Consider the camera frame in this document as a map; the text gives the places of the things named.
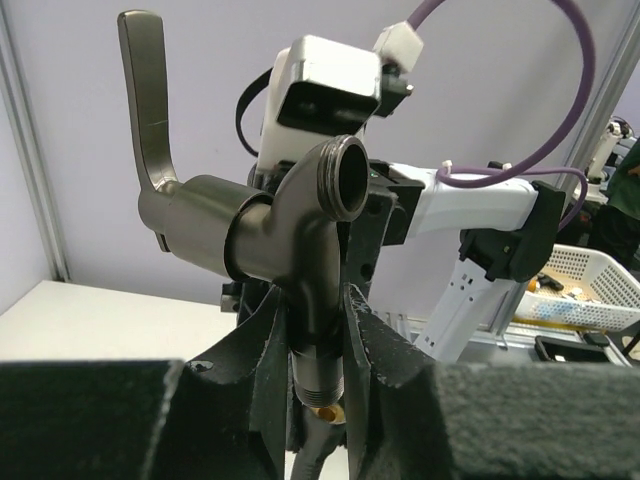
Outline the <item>grey metal faucet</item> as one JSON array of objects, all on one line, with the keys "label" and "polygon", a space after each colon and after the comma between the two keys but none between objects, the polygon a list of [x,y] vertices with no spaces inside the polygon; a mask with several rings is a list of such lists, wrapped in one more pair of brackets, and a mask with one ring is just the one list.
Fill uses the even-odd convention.
[{"label": "grey metal faucet", "polygon": [[313,147],[274,194],[210,175],[180,182],[170,152],[162,19],[130,10],[117,25],[142,222],[182,260],[282,289],[293,315],[296,394],[310,407],[335,403],[344,390],[339,225],[355,220],[367,200],[362,142],[341,135]]}]

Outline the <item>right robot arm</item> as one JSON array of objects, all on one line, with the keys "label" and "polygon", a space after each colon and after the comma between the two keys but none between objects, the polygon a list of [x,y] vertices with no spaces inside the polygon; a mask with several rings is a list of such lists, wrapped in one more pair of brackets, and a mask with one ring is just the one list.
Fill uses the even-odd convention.
[{"label": "right robot arm", "polygon": [[[412,230],[458,228],[459,257],[449,287],[415,346],[435,360],[458,360],[489,304],[529,280],[549,258],[564,195],[510,170],[445,170],[397,165],[421,186]],[[302,376],[343,365],[345,226],[363,211],[370,168],[351,138],[323,145],[297,162],[275,196],[248,189],[223,242],[232,278],[270,281],[290,298],[290,348]]]}]

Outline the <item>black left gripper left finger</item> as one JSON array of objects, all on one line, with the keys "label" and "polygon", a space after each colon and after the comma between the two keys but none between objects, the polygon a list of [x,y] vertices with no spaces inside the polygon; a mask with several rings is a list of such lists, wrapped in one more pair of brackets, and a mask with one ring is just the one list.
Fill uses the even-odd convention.
[{"label": "black left gripper left finger", "polygon": [[1,316],[5,479],[280,479],[285,309],[40,284]]}]

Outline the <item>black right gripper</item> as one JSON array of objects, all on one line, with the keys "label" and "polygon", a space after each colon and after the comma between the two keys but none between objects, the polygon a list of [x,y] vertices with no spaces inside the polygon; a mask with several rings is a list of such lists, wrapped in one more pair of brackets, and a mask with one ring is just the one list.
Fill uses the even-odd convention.
[{"label": "black right gripper", "polygon": [[[425,183],[396,172],[381,160],[369,161],[368,199],[359,217],[340,225],[345,280],[369,297],[380,251],[402,245],[408,235]],[[254,313],[269,290],[260,280],[231,281],[222,285],[220,310],[242,323]]]}]

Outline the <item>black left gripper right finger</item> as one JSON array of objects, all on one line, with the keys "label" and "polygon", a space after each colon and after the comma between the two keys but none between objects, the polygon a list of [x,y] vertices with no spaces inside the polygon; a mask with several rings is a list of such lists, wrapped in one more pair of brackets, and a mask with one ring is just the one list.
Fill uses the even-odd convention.
[{"label": "black left gripper right finger", "polygon": [[354,479],[635,479],[639,373],[432,360],[344,289]]}]

